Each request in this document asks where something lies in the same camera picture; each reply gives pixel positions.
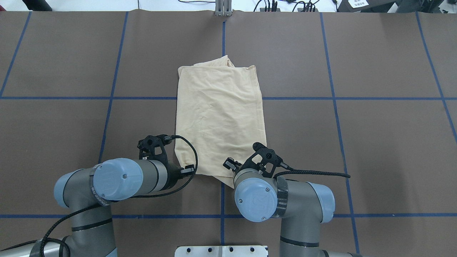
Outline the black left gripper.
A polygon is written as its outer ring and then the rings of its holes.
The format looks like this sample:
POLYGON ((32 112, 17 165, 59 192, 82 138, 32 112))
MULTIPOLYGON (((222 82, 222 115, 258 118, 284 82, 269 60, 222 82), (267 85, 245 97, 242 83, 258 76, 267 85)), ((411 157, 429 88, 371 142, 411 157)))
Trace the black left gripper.
POLYGON ((165 146, 171 144, 171 142, 176 139, 183 140, 189 145, 193 153, 195 153, 194 146, 186 138, 180 135, 149 135, 138 142, 137 148, 139 149, 139 159, 160 162, 165 166, 166 171, 173 178, 183 179, 189 177, 190 179, 193 179, 195 176, 195 165, 178 167, 169 162, 165 146))

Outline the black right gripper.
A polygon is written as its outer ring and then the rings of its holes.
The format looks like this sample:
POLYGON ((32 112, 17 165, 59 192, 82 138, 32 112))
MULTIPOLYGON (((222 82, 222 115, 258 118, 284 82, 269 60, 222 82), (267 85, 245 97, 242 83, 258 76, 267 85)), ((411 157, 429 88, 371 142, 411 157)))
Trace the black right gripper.
POLYGON ((273 178, 278 167, 286 171, 293 170, 272 148, 267 148, 260 142, 253 143, 252 147, 254 153, 245 162, 241 163, 228 157, 222 166, 235 174, 240 174, 244 169, 253 169, 265 178, 273 178))

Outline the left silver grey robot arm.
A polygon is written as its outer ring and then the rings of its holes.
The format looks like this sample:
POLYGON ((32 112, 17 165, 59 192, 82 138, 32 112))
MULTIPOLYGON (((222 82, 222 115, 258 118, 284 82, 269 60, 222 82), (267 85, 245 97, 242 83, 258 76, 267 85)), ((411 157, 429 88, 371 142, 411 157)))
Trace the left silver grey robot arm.
POLYGON ((65 174, 54 186, 56 202, 70 213, 56 221, 42 238, 1 250, 2 257, 116 257, 111 206, 120 201, 165 197, 178 180, 196 174, 198 155, 180 135, 149 135, 139 140, 137 160, 117 158, 65 174), (179 167, 168 160, 165 145, 180 139, 189 145, 195 163, 179 167))

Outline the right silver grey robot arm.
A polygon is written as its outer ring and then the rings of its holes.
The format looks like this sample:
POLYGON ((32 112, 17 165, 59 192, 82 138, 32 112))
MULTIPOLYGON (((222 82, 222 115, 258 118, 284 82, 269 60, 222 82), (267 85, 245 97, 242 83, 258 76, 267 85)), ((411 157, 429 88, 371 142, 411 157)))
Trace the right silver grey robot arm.
POLYGON ((285 175, 322 175, 350 178, 338 172, 299 170, 286 164, 271 148, 253 143, 254 153, 241 163, 228 157, 223 166, 234 173, 234 200, 251 222, 281 219, 281 257, 357 257, 357 253, 323 250, 322 223, 333 219, 336 200, 321 184, 288 180, 285 175))

